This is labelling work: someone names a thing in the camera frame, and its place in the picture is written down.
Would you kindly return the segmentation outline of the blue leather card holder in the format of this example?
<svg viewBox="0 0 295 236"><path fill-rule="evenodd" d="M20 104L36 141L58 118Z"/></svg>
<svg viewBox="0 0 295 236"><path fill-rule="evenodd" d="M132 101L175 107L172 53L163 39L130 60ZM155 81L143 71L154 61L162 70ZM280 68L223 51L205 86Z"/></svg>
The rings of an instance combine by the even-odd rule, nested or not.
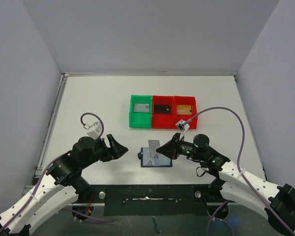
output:
<svg viewBox="0 0 295 236"><path fill-rule="evenodd" d="M151 157L148 147L142 147L137 156L141 168L167 168L173 166L172 160L162 154L156 153L154 157Z"/></svg>

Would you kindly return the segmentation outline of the silver card from holder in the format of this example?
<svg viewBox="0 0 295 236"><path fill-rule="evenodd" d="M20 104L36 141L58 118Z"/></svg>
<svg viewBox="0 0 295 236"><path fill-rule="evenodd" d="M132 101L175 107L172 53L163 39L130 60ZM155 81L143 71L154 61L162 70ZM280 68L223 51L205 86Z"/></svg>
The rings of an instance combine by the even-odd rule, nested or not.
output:
<svg viewBox="0 0 295 236"><path fill-rule="evenodd" d="M134 113L149 113L150 106L149 106L149 104L145 104L145 103L136 103L133 105L133 112Z"/></svg>

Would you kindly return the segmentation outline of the grey striped card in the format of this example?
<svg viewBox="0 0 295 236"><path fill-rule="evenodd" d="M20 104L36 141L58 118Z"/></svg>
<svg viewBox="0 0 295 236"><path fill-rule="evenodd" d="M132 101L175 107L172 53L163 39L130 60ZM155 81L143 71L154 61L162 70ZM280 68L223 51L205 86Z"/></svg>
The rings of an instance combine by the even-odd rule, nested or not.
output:
<svg viewBox="0 0 295 236"><path fill-rule="evenodd" d="M148 140L148 148L150 152L150 157L152 159L158 159L159 154L157 153L157 149L160 147L159 140Z"/></svg>

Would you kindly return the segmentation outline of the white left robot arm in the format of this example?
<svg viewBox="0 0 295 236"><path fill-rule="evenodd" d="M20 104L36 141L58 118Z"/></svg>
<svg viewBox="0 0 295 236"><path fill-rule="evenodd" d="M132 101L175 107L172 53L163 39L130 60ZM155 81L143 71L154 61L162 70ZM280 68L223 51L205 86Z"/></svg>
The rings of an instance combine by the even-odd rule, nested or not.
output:
<svg viewBox="0 0 295 236"><path fill-rule="evenodd" d="M121 158L128 148L107 135L94 140L81 137L72 150L54 159L42 172L36 185L17 203L0 213L0 236L24 236L61 208L90 197L91 186L82 177L83 169L95 162Z"/></svg>

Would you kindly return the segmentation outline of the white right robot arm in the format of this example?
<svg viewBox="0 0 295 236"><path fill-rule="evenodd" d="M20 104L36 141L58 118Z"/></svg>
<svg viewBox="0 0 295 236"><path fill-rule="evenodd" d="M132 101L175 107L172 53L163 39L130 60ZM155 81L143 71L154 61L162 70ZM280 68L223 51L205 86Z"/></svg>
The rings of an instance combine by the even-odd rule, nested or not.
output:
<svg viewBox="0 0 295 236"><path fill-rule="evenodd" d="M184 155L199 163L202 170L215 177L215 185L209 189L213 200L238 203L263 216L281 235L295 234L295 189L292 186L280 186L240 169L234 161L213 149L204 134L196 135L189 143L176 133L156 151L172 160Z"/></svg>

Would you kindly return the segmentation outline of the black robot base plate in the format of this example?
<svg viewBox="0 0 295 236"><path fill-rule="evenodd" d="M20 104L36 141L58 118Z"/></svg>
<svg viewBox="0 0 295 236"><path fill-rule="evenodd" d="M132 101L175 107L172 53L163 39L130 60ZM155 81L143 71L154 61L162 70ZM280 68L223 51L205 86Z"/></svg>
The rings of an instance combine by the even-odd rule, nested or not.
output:
<svg viewBox="0 0 295 236"><path fill-rule="evenodd" d="M92 185L75 205L104 207L104 216L207 216L224 202L208 184Z"/></svg>

